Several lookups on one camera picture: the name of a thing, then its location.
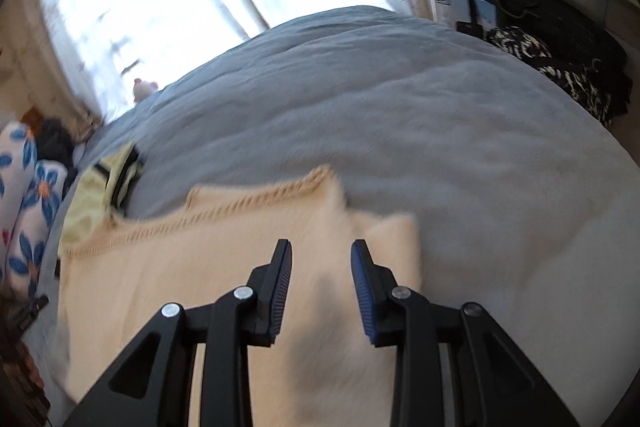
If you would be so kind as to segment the cream fuzzy cardigan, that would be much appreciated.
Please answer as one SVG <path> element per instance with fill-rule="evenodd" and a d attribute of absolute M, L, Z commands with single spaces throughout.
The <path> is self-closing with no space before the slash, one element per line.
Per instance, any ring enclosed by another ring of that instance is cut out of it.
<path fill-rule="evenodd" d="M 61 239 L 60 380 L 81 399 L 165 303 L 211 303 L 290 241 L 293 269 L 281 334 L 250 352 L 258 426 L 385 426 L 395 355 L 364 335 L 350 247 L 364 239 L 399 283 L 421 282 L 416 219 L 348 207 L 334 171 L 250 187 L 195 187 L 170 215 L 106 216 L 84 239 Z"/>

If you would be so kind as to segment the blue floral pillow upper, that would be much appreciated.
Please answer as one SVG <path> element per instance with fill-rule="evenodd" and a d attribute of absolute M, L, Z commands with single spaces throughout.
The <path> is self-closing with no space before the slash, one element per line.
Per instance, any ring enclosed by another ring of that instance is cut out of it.
<path fill-rule="evenodd" d="M 10 121 L 1 131 L 1 256 L 8 252 L 23 197 L 34 177 L 37 149 L 27 124 Z"/>

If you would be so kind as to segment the blue floral pillow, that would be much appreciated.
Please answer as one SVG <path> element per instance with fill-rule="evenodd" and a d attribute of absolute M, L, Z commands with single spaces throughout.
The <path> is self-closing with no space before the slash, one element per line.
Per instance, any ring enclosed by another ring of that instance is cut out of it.
<path fill-rule="evenodd" d="M 4 288 L 16 300 L 28 300 L 37 291 L 49 234 L 60 209 L 67 169 L 57 161 L 35 165 L 27 185 L 6 256 Z"/>
<path fill-rule="evenodd" d="M 10 121 L 1 131 L 1 256 L 8 252 L 23 197 L 34 177 L 37 149 L 27 124 Z"/>

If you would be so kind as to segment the small plush toy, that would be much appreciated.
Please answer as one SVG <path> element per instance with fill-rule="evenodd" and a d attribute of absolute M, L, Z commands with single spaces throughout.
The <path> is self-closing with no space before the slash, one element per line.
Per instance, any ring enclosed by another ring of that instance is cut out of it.
<path fill-rule="evenodd" d="M 139 104 L 157 91 L 158 86 L 156 82 L 147 82 L 136 78 L 134 80 L 134 87 L 132 88 L 132 92 L 134 92 L 134 103 Z"/>

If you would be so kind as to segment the black white patterned cloth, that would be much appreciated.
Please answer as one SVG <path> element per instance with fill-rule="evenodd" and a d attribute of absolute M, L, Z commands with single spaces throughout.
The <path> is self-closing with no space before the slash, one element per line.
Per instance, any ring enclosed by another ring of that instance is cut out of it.
<path fill-rule="evenodd" d="M 598 58 L 583 60 L 552 52 L 516 26 L 491 29 L 486 41 L 546 76 L 604 127 L 628 113 L 632 81 Z"/>

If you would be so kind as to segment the grey-blue bed blanket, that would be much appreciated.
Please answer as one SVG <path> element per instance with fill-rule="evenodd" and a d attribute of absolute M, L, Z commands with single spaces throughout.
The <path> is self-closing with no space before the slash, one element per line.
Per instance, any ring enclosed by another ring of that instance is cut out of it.
<path fill-rule="evenodd" d="M 98 130 L 82 169 L 126 143 L 144 167 L 126 220 L 198 186 L 250 187 L 326 166 L 348 207 L 419 228 L 439 305 L 482 305 L 582 426 L 601 426 L 639 368 L 639 168 L 535 69 L 449 28 L 368 6 L 305 16 L 189 72 Z M 62 425 L 61 258 L 29 335 Z"/>

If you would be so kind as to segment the blue floral pillow lower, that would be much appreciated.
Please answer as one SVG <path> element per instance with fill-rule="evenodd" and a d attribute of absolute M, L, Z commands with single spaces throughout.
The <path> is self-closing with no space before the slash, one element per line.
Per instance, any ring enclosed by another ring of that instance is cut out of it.
<path fill-rule="evenodd" d="M 57 161 L 35 165 L 27 185 L 6 256 L 4 288 L 16 300 L 28 300 L 37 291 L 49 234 L 60 209 L 67 169 Z"/>

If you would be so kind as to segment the blue white box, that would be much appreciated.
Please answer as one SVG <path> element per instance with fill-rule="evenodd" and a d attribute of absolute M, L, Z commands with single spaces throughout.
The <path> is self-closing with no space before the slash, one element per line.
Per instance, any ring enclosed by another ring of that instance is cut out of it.
<path fill-rule="evenodd" d="M 484 31 L 498 27 L 495 5 L 485 0 L 434 0 L 435 20 L 452 29 L 458 24 L 482 26 Z"/>

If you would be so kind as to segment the light green folded garment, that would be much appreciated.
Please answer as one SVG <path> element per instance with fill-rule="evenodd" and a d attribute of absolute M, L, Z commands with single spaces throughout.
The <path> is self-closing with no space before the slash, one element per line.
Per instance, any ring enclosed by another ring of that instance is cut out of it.
<path fill-rule="evenodd" d="M 76 184 L 58 242 L 58 257 L 85 242 L 103 221 L 125 216 L 129 193 L 142 175 L 144 161 L 129 142 L 86 169 Z"/>

